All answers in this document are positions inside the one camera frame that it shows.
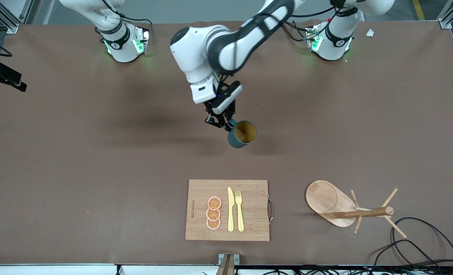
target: table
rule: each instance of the table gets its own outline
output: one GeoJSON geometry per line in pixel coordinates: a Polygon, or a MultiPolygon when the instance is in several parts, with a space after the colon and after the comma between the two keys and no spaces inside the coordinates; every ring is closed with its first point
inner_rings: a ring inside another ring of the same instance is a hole
{"type": "MultiPolygon", "coordinates": [[[[278,31],[232,78],[244,87],[235,118],[259,132],[237,150],[204,123],[171,56],[183,26],[154,26],[155,55],[130,64],[106,54],[93,26],[23,25],[6,38],[14,57],[1,61],[28,90],[0,85],[0,263],[209,264],[223,252],[242,264],[373,263],[390,226],[332,226],[304,199],[319,179],[355,190],[362,207],[399,188],[394,220],[422,218],[453,241],[449,30],[361,23],[339,61],[278,31]],[[271,241],[184,240],[189,179],[268,180],[271,241]]],[[[400,228],[432,257],[453,257],[429,228],[400,228]]],[[[379,263],[403,264],[394,252],[379,263]]]]}

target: wooden post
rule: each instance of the wooden post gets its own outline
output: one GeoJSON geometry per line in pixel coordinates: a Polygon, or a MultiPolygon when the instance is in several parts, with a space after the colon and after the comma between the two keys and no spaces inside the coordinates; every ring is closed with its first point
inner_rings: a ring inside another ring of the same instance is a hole
{"type": "Polygon", "coordinates": [[[392,207],[379,207],[373,209],[374,212],[366,211],[350,211],[344,212],[344,218],[358,218],[358,217],[376,217],[376,216],[389,216],[394,214],[394,209],[392,207]]]}

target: teal mug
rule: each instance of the teal mug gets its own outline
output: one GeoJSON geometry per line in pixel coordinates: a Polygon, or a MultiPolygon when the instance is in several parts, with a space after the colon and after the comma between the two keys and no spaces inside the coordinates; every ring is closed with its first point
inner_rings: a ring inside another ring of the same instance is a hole
{"type": "Polygon", "coordinates": [[[256,128],[252,122],[248,120],[236,122],[231,119],[229,123],[233,125],[233,129],[228,133],[228,143],[233,148],[245,147],[255,140],[256,128]]]}

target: cutting board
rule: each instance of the cutting board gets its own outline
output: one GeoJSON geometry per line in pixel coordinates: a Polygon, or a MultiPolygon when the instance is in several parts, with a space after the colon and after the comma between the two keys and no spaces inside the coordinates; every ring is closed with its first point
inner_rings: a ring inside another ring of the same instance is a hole
{"type": "Polygon", "coordinates": [[[268,216],[268,181],[256,180],[189,180],[186,240],[265,241],[270,240],[268,216]],[[235,230],[228,232],[228,187],[242,192],[245,230],[238,231],[237,205],[233,206],[235,230]],[[221,225],[217,230],[206,226],[207,201],[221,199],[221,225]]]}

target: citrus slice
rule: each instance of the citrus slice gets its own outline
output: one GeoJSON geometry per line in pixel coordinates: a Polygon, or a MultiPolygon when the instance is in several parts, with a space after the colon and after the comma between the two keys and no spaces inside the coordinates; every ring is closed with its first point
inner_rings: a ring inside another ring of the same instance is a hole
{"type": "Polygon", "coordinates": [[[221,220],[218,219],[218,221],[209,221],[209,220],[206,220],[206,226],[211,229],[211,230],[216,230],[219,228],[219,226],[221,225],[221,220]]]}
{"type": "Polygon", "coordinates": [[[208,200],[208,208],[211,210],[218,210],[221,207],[221,199],[213,196],[208,200]]]}
{"type": "Polygon", "coordinates": [[[206,218],[209,219],[209,221],[218,221],[219,217],[221,216],[221,213],[219,212],[219,210],[211,210],[211,209],[207,209],[206,210],[206,218]]]}

